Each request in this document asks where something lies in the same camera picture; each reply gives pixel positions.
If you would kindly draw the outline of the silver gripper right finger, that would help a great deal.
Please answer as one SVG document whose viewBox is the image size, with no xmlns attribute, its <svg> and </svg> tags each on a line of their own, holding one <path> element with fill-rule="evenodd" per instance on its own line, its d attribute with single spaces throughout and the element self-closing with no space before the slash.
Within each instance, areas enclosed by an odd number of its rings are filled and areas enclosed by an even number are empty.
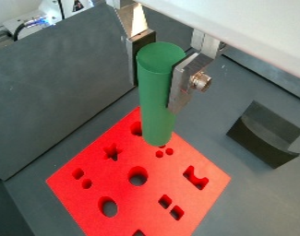
<svg viewBox="0 0 300 236">
<path fill-rule="evenodd" d="M 190 46 L 193 52 L 174 64 L 166 107 L 177 114 L 192 99 L 193 92 L 205 92 L 212 85 L 206 67 L 224 52 L 226 44 L 194 29 Z"/>
</svg>

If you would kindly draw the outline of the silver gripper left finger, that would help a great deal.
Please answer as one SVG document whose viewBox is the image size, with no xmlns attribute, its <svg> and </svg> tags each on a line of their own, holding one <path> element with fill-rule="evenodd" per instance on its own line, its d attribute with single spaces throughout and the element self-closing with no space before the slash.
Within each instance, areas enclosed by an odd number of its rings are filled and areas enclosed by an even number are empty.
<svg viewBox="0 0 300 236">
<path fill-rule="evenodd" d="M 125 45 L 129 58 L 129 77 L 135 86 L 137 62 L 135 55 L 139 49 L 155 42 L 155 32 L 149 28 L 143 7 L 137 2 L 114 2 L 115 13 L 125 31 Z"/>
</svg>

